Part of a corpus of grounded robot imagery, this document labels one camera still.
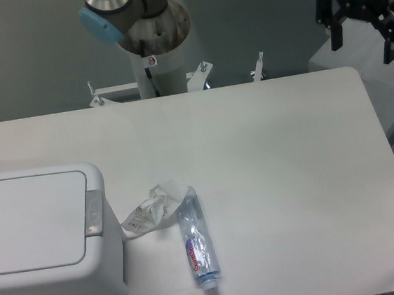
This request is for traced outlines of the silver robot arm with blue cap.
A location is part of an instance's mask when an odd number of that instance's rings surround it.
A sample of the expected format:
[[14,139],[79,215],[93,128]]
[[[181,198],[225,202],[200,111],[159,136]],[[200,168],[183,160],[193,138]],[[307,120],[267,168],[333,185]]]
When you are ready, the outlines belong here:
[[[118,44],[138,57],[156,56],[181,46],[191,28],[191,20],[177,2],[171,0],[84,0],[79,18],[97,39]],[[315,22],[330,31],[331,49],[343,46],[343,21],[369,23],[384,40],[383,62],[394,60],[394,0],[316,0]]]

